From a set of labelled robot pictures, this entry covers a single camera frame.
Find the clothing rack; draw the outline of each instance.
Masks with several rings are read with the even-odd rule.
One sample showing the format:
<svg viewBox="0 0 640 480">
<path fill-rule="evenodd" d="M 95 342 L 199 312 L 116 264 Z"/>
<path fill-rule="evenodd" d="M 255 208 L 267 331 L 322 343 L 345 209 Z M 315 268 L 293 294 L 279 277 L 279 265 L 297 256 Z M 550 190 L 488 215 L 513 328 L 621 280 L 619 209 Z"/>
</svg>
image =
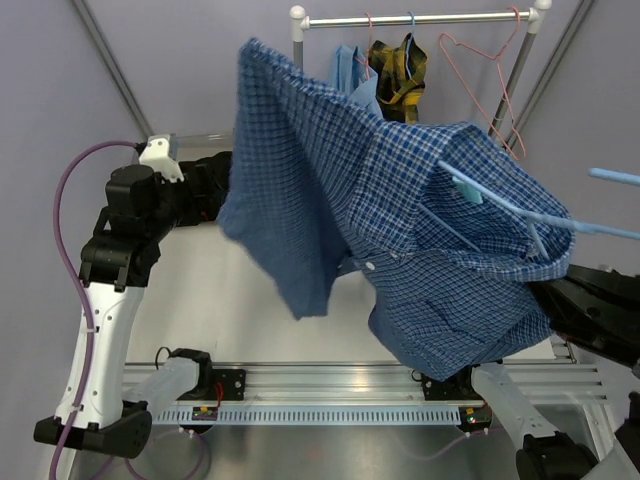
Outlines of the clothing rack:
<svg viewBox="0 0 640 480">
<path fill-rule="evenodd" d="M 551 2 L 552 0 L 536 0 L 532 8 L 520 12 L 520 20 L 528 22 L 529 27 L 509 75 L 506 88 L 506 93 L 509 97 L 513 95 L 516 89 L 520 74 L 524 69 L 536 35 L 540 31 L 540 26 L 551 8 Z M 289 16 L 291 17 L 291 38 L 293 40 L 293 62 L 300 68 L 302 68 L 304 63 L 303 42 L 305 30 L 314 28 L 369 26 L 368 17 L 312 19 L 300 5 L 292 7 L 289 11 Z M 517 19 L 518 15 L 515 12 L 504 11 L 491 13 L 454 13 L 448 15 L 415 15 L 414 17 L 411 15 L 371 17 L 371 24 L 376 26 L 412 25 L 415 20 L 416 25 L 436 25 L 447 23 L 513 22 Z M 490 129 L 489 136 L 492 138 L 495 138 L 497 130 L 499 130 L 502 125 L 507 107 L 507 99 L 503 95 L 491 122 L 493 128 Z"/>
</svg>

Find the hanging clothes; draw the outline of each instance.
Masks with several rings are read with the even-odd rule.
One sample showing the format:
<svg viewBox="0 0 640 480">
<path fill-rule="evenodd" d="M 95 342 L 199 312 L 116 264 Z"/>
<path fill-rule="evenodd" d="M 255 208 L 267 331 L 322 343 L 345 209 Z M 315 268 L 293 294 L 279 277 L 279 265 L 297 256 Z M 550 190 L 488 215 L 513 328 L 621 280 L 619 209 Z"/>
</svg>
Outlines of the hanging clothes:
<svg viewBox="0 0 640 480">
<path fill-rule="evenodd" d="M 387 120 L 402 123 L 418 123 L 418 102 L 424 93 L 427 71 L 427 54 L 416 45 L 415 39 L 409 44 L 410 38 L 412 35 L 408 33 L 398 48 L 376 40 L 369 52 L 369 65 L 379 77 L 377 98 L 382 114 Z"/>
<path fill-rule="evenodd" d="M 351 254 L 376 289 L 371 331 L 432 378 L 551 334 L 526 282 L 565 275 L 572 232 L 537 225 L 543 260 L 523 218 L 468 202 L 437 166 L 446 161 L 521 208 L 567 217 L 485 133 L 385 122 L 256 39 L 240 51 L 238 82 L 231 191 L 218 223 L 274 278 L 296 318 L 327 314 Z"/>
<path fill-rule="evenodd" d="M 349 99 L 359 103 L 371 113 L 382 116 L 376 100 L 378 74 L 371 67 L 365 67 L 365 58 L 358 47 L 340 45 L 331 59 L 329 85 L 349 95 Z"/>
</svg>

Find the yellow plaid shirt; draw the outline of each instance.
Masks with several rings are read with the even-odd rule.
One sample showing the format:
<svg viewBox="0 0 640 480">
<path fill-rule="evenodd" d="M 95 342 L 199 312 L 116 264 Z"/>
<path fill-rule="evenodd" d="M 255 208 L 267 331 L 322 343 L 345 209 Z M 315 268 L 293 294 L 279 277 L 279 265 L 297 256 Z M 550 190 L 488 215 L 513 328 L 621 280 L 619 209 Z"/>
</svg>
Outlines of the yellow plaid shirt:
<svg viewBox="0 0 640 480">
<path fill-rule="evenodd" d="M 424 93 L 424 76 L 427 71 L 427 54 L 416 45 L 415 38 L 409 47 L 409 69 L 407 78 L 406 51 L 411 33 L 402 45 L 391 48 L 376 40 L 369 52 L 369 65 L 378 73 L 376 98 L 387 120 L 403 123 L 418 123 L 418 102 Z"/>
</svg>

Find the white pipe connector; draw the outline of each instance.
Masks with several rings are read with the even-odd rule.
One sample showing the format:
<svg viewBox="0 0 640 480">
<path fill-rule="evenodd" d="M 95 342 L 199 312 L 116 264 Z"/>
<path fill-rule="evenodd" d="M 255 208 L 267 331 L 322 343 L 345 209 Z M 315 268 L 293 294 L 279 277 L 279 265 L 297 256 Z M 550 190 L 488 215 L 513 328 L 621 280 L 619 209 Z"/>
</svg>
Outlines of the white pipe connector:
<svg viewBox="0 0 640 480">
<path fill-rule="evenodd" d="M 529 33 L 536 35 L 540 31 L 544 17 L 547 16 L 547 12 L 551 8 L 551 3 L 552 0 L 536 0 L 529 17 L 529 28 L 527 29 Z"/>
<path fill-rule="evenodd" d="M 289 10 L 289 16 L 291 17 L 291 39 L 294 42 L 302 42 L 302 40 L 304 40 L 303 30 L 309 28 L 307 12 L 304 11 L 304 7 L 294 5 L 291 7 L 291 10 Z"/>
</svg>

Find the wall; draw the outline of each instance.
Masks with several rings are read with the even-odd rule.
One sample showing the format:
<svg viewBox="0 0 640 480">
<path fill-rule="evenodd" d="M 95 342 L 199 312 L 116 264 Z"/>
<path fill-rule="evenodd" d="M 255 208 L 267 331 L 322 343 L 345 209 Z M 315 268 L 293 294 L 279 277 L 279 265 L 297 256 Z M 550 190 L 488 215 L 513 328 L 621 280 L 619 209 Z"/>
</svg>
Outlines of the wall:
<svg viewBox="0 0 640 480">
<path fill-rule="evenodd" d="M 597 2 L 523 132 L 527 168 L 575 218 L 640 231 L 640 188 L 587 176 L 602 167 L 640 174 L 640 56 L 634 33 L 640 3 Z M 579 235 L 574 262 L 640 274 L 640 242 Z M 640 390 L 626 369 L 592 356 L 610 387 L 618 420 Z"/>
<path fill-rule="evenodd" d="M 156 132 L 181 135 L 230 132 L 235 119 L 236 59 L 240 46 L 255 36 L 292 54 L 290 7 L 296 0 L 212 2 L 211 0 L 86 0 L 140 107 Z M 339 18 L 504 11 L 506 0 L 299 0 L 311 18 Z M 521 9 L 532 0 L 516 2 Z M 514 97 L 524 101 L 553 51 L 579 0 L 558 0 L 545 20 Z M 526 25 L 505 52 L 508 72 Z M 429 55 L 427 89 L 420 102 L 422 123 L 482 121 L 475 105 L 438 48 L 449 32 L 488 52 L 497 52 L 514 23 L 418 25 L 416 41 Z M 398 46 L 410 27 L 376 27 L 374 39 Z M 306 73 L 329 74 L 331 54 L 346 43 L 366 49 L 367 28 L 310 30 L 305 33 Z M 473 91 L 493 116 L 501 95 L 495 67 L 468 51 L 447 45 Z"/>
<path fill-rule="evenodd" d="M 3 2 L 0 64 L 0 478 L 22 480 L 50 455 L 31 436 L 60 400 L 80 319 L 52 236 L 58 178 L 88 146 L 140 137 L 65 0 Z M 73 259 L 109 172 L 130 159 L 96 155 L 70 182 L 62 220 Z"/>
</svg>

